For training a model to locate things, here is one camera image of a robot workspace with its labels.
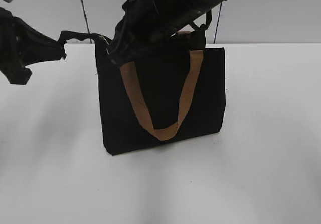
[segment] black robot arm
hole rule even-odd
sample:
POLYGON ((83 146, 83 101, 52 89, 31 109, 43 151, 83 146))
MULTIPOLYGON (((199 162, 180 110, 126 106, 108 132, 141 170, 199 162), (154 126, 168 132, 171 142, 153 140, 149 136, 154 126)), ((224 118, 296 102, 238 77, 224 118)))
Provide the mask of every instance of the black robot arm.
POLYGON ((108 47, 111 61, 120 67, 226 0, 127 0, 125 16, 117 24, 108 47))

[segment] brown strap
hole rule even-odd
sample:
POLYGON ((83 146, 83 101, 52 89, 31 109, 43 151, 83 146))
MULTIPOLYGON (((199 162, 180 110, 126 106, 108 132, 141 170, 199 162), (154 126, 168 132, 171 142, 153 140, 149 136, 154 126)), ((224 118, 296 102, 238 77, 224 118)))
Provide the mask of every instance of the brown strap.
POLYGON ((149 110, 142 96, 135 63, 129 62, 120 68, 127 95, 140 125, 159 140, 169 140, 174 137, 190 110, 203 58, 203 50, 190 51, 190 71, 186 76, 180 96, 178 121, 167 128, 158 130, 153 126, 149 110))

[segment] black fabric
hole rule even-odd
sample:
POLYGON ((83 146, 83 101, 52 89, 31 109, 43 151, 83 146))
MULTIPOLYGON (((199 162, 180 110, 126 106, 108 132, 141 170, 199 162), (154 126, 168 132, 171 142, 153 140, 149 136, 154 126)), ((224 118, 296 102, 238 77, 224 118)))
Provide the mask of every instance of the black fabric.
MULTIPOLYGON (((64 36, 66 40, 77 37, 84 35, 65 33, 64 36)), ((108 59, 107 43, 96 35, 88 34, 87 37, 95 40, 103 141, 110 154, 122 154, 219 132, 225 110, 224 48, 204 50, 204 61, 191 108, 177 134, 170 140, 160 141, 139 124, 120 70, 108 59)), ((163 50, 161 55, 153 52, 135 62, 142 94, 155 128, 164 128, 177 121, 179 97, 189 70, 188 49, 169 49, 165 44, 163 50)))

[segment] bag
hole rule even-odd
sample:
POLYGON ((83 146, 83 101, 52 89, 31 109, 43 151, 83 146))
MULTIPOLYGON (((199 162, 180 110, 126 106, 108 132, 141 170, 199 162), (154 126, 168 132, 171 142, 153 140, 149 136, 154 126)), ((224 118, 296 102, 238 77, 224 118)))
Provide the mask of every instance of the bag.
POLYGON ((95 41, 103 141, 112 154, 217 133, 225 110, 224 48, 205 49, 205 31, 178 33, 116 68, 110 40, 63 31, 58 42, 95 41))

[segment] black strap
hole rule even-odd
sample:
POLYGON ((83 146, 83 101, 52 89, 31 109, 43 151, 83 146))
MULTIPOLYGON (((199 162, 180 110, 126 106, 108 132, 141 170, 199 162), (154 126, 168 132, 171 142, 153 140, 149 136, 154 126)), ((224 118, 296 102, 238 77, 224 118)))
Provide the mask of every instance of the black strap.
POLYGON ((205 31, 210 27, 210 24, 212 22, 212 10, 209 10, 206 12, 206 23, 201 24, 200 26, 197 26, 194 22, 190 23, 190 26, 195 30, 195 31, 205 31))
POLYGON ((106 41, 106 44, 109 44, 111 42, 111 39, 109 37, 101 34, 97 34, 97 33, 80 33, 80 32, 72 32, 72 31, 62 31, 58 39, 58 43, 61 45, 64 45, 70 39, 77 39, 79 41, 84 41, 88 38, 94 41, 103 40, 103 41, 106 41))

